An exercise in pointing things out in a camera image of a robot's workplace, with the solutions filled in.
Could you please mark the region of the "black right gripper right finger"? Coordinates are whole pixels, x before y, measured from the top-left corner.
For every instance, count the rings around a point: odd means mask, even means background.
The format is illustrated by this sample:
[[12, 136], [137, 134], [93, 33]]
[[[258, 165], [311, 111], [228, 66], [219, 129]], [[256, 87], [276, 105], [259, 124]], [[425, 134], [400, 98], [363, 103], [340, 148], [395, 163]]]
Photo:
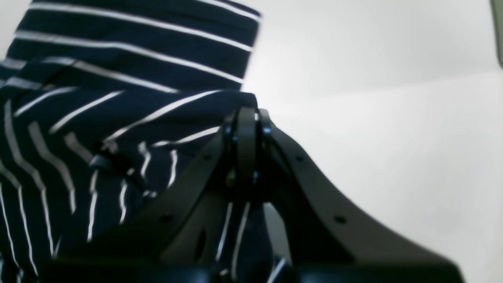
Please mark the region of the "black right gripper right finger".
[[262, 184], [281, 216], [291, 266], [284, 283], [462, 283], [447, 258], [413, 243], [343, 195], [307, 152], [259, 111]]

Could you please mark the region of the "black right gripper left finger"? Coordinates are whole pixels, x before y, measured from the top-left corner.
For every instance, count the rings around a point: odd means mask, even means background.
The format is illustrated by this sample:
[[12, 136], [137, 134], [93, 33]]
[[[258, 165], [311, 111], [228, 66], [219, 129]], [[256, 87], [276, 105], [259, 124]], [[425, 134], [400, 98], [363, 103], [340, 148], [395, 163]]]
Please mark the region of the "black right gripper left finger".
[[256, 109], [241, 108], [148, 207], [59, 256], [43, 283], [217, 283], [228, 204], [253, 200]]

